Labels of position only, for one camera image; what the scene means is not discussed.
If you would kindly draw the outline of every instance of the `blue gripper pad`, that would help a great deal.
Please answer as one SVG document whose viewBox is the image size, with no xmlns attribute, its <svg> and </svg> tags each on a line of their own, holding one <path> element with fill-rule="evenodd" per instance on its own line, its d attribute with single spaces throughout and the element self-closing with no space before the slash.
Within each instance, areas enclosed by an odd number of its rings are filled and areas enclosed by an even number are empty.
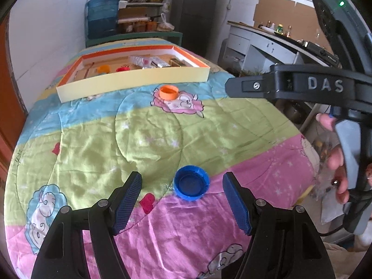
<svg viewBox="0 0 372 279">
<path fill-rule="evenodd" d="M 131 216 L 134 205 L 136 204 L 142 189 L 141 174 L 138 172 L 132 172 L 124 186 L 122 186 L 120 189 L 122 190 L 120 190 L 119 194 L 114 200 L 115 202 L 118 197 L 122 196 L 122 199 L 119 203 L 117 203 L 118 206 L 115 210 L 115 222 L 112 227 L 114 236 L 119 234 L 121 230 L 124 230 L 128 223 L 129 217 Z"/>
<path fill-rule="evenodd" d="M 239 229 L 244 231 L 246 235 L 249 235 L 252 231 L 249 211 L 239 194 L 238 188 L 241 188 L 241 186 L 232 172 L 224 174 L 222 186 Z"/>
</svg>

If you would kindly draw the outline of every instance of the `screw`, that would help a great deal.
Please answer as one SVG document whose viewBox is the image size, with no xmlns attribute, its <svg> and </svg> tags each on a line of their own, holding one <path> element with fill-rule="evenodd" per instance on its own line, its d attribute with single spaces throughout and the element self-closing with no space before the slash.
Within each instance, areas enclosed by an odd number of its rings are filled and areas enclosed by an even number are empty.
<svg viewBox="0 0 372 279">
<path fill-rule="evenodd" d="M 264 201 L 263 199 L 257 199 L 256 200 L 256 205 L 257 206 L 265 206 L 266 205 L 266 201 Z"/>
<path fill-rule="evenodd" d="M 259 83 L 259 82 L 255 82 L 255 83 L 253 84 L 253 89 L 254 89 L 254 90 L 258 90 L 258 89 L 260 89 L 260 83 Z"/>
<path fill-rule="evenodd" d="M 62 214 L 66 214 L 69 210 L 70 210 L 70 207 L 69 206 L 63 206 L 61 208 L 61 213 Z"/>
<path fill-rule="evenodd" d="M 99 206 L 107 206 L 109 204 L 109 201 L 107 199 L 101 199 L 98 201 Z"/>
<path fill-rule="evenodd" d="M 305 208 L 303 206 L 296 206 L 296 211 L 298 213 L 303 213 L 305 211 Z"/>
</svg>

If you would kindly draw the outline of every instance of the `black cable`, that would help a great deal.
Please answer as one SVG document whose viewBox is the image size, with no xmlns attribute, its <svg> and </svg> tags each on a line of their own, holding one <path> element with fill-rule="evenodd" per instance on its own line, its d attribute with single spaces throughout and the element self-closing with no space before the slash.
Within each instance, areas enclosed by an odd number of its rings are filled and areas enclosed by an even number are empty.
<svg viewBox="0 0 372 279">
<path fill-rule="evenodd" d="M 368 206 L 370 205 L 372 203 L 372 198 L 370 198 L 370 199 L 368 199 L 367 200 L 367 202 L 366 202 L 366 204 L 363 206 L 363 208 L 358 212 L 358 213 L 356 213 L 355 214 L 355 217 L 351 220 L 351 221 L 353 221 L 354 219 L 356 219 L 357 217 L 359 217 L 365 210 L 366 210 L 366 208 L 368 208 Z M 332 234 L 334 234 L 334 233 L 336 233 L 336 232 L 338 232 L 339 230 L 341 230 L 341 229 L 343 229 L 344 228 L 344 224 L 342 224 L 342 225 L 340 225 L 338 228 L 336 228 L 336 229 L 334 229 L 334 230 L 332 230 L 332 231 L 330 231 L 330 232 L 328 232 L 328 233 L 319 233 L 319 235 L 321 236 L 321 237 L 327 237 L 327 236 L 330 236 L 330 235 L 332 235 Z"/>
</svg>

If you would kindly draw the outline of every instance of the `blue bottle cap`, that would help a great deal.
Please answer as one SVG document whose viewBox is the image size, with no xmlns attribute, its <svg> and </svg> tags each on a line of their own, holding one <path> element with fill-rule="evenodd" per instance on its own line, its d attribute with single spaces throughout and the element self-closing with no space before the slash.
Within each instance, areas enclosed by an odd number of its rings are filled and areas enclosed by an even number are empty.
<svg viewBox="0 0 372 279">
<path fill-rule="evenodd" d="M 187 201 L 194 201 L 207 192 L 209 176 L 198 166 L 184 166 L 176 172 L 173 186 L 179 197 Z"/>
</svg>

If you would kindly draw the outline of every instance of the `bed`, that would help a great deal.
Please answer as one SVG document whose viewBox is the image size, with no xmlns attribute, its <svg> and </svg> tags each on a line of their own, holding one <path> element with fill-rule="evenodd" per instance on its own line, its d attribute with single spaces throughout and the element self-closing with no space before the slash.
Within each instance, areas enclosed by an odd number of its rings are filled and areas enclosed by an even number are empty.
<svg viewBox="0 0 372 279">
<path fill-rule="evenodd" d="M 231 75 L 204 59 L 211 67 L 207 82 L 177 84 L 181 109 L 159 102 L 161 85 L 60 103 L 55 87 L 79 56 L 161 44 L 169 43 L 137 39 L 85 49 L 35 103 L 14 151 L 4 203 L 7 246 L 20 278 L 30 279 L 62 206 L 90 207 L 132 171 L 142 174 L 143 188 L 115 238 L 132 279 L 218 277 L 246 251 L 249 238 L 223 193 L 226 171 L 281 208 L 311 186 L 317 157 L 309 142 L 266 100 L 228 98 L 224 84 Z M 194 202 L 172 189 L 175 172 L 188 164 L 202 167 L 211 180 Z M 89 232 L 84 245 L 91 277 L 98 279 Z"/>
</svg>

